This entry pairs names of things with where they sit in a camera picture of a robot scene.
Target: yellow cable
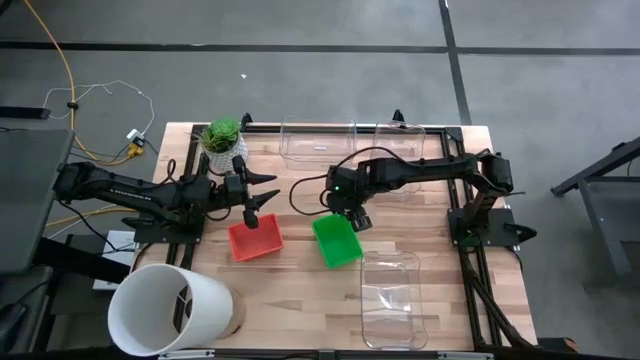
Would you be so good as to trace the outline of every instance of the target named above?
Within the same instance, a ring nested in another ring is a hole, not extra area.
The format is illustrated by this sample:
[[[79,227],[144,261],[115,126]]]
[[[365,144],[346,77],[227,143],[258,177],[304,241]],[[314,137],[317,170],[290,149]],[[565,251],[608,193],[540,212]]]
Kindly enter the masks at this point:
[[[102,214],[108,214],[108,213],[112,213],[112,212],[137,212],[137,211],[135,211],[133,209],[127,209],[127,208],[103,209],[103,210],[89,211],[89,212],[83,213],[82,216],[102,215]],[[61,219],[61,220],[57,220],[57,221],[53,221],[53,222],[47,223],[46,227],[59,225],[59,224],[64,224],[66,222],[73,221],[73,220],[79,219],[79,218],[80,217],[78,215],[70,216],[68,218],[64,218],[64,219]]]
[[[31,6],[31,3],[29,3],[29,0],[24,0],[24,3],[25,3],[25,5],[27,5],[27,7],[29,8],[29,10],[31,11],[33,16],[36,18],[36,20],[38,20],[38,22],[40,23],[40,26],[42,26],[42,29],[47,33],[47,36],[49,36],[49,39],[53,43],[53,46],[55,46],[56,49],[58,50],[58,54],[60,54],[60,58],[62,58],[62,62],[64,63],[64,67],[67,69],[67,75],[69,75],[69,83],[71,85],[71,86],[69,86],[71,88],[71,102],[75,103],[76,102],[75,83],[73,81],[73,75],[71,74],[71,67],[69,66],[69,62],[67,62],[67,58],[64,56],[64,52],[62,52],[62,49],[60,48],[60,45],[58,45],[58,42],[56,41],[56,39],[53,37],[53,35],[49,31],[49,28],[47,27],[47,25],[40,18],[40,16],[36,12],[36,10],[33,8],[33,6]],[[71,109],[71,130],[75,130],[74,129],[74,127],[75,127],[75,114],[76,114],[75,109]],[[78,144],[78,146],[80,146],[82,151],[84,151],[84,153],[87,154],[87,156],[89,156],[90,158],[95,160],[95,162],[97,162],[100,165],[116,166],[116,165],[124,164],[125,162],[131,160],[133,157],[136,156],[136,155],[133,155],[133,156],[129,155],[126,158],[124,158],[123,160],[116,161],[116,162],[102,161],[102,160],[98,159],[97,157],[93,156],[93,154],[90,153],[87,150],[86,147],[84,147],[84,145],[82,144],[82,142],[80,142],[80,139],[78,138],[77,135],[75,136],[74,139],[75,139],[76,143]]]

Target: red plastic basket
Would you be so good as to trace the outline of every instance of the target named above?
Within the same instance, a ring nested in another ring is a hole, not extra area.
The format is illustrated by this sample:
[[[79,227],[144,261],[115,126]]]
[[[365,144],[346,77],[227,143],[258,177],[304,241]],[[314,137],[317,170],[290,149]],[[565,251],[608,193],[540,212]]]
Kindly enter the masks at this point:
[[[247,261],[284,247],[275,214],[259,217],[258,223],[256,229],[249,229],[244,223],[229,226],[233,260]]]

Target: white bucket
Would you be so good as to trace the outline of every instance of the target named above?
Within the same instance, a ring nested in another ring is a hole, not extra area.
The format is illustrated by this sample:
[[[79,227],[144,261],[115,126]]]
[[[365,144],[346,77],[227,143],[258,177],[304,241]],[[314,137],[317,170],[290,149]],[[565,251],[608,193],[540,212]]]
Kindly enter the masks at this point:
[[[191,314],[182,332],[173,326],[173,309],[188,286]],[[165,264],[134,271],[118,286],[109,305],[109,333],[133,356],[153,356],[204,345],[218,338],[233,315],[229,289],[221,282]]]

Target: potted plant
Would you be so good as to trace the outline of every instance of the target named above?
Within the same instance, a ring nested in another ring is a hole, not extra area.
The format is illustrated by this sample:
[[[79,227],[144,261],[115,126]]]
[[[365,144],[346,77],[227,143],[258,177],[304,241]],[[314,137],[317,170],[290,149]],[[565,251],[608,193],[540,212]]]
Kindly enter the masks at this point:
[[[223,172],[233,171],[233,159],[242,155],[247,161],[247,144],[240,134],[240,122],[231,117],[212,121],[200,135],[198,142],[209,156],[211,164]]]

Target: green plant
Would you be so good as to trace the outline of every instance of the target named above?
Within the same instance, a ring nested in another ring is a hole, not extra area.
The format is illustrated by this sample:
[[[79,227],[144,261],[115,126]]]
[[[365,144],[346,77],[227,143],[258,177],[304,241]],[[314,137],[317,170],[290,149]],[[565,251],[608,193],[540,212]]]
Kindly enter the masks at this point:
[[[200,135],[196,135],[198,142],[213,153],[224,153],[238,141],[240,123],[231,117],[211,122]]]

